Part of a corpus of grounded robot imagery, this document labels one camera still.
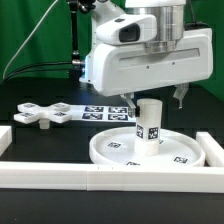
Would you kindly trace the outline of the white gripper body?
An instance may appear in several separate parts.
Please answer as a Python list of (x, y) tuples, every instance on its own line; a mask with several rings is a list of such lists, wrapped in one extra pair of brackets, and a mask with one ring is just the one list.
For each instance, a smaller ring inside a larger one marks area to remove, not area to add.
[(208, 79), (213, 72), (212, 30), (189, 30), (170, 52), (151, 53), (144, 44), (100, 44), (92, 84), (104, 96)]

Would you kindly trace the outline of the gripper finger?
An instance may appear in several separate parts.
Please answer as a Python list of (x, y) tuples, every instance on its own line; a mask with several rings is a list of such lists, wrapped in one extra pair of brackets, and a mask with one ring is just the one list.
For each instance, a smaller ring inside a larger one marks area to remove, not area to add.
[(178, 108), (181, 109), (183, 107), (183, 99), (189, 89), (188, 83), (178, 84), (176, 85), (176, 90), (174, 92), (173, 97), (178, 100)]
[(139, 107), (134, 104), (134, 94), (133, 93), (124, 93), (121, 95), (121, 98), (128, 104), (128, 115), (131, 118), (135, 118), (139, 116)]

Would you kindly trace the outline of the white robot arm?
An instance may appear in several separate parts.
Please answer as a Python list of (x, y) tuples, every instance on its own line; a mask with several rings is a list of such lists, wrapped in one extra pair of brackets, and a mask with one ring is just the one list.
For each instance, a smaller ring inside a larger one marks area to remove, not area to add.
[(186, 3), (126, 0), (120, 9), (111, 0), (97, 0), (80, 80), (104, 96), (121, 96), (133, 117), (140, 113), (136, 92), (174, 85), (174, 97), (181, 100), (191, 82), (213, 72), (212, 29), (185, 22)]

